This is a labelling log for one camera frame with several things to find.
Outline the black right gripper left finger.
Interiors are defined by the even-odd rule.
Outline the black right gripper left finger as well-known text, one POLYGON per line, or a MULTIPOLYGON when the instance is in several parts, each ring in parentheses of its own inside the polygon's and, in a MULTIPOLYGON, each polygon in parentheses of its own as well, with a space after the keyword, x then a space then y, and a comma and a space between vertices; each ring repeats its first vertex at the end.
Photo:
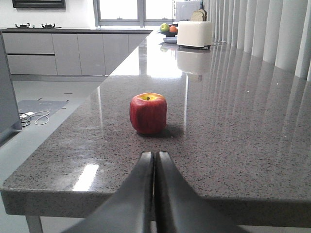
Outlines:
POLYGON ((143 152, 121 187, 66 233, 150 233, 154 154, 143 152))

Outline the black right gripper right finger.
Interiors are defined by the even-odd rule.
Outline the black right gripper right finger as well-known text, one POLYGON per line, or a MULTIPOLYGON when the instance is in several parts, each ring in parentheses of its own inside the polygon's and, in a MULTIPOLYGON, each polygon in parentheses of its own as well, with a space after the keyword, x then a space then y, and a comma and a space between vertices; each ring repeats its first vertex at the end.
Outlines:
POLYGON ((247 232, 196 194, 166 151, 155 157, 155 216, 158 233, 247 232))

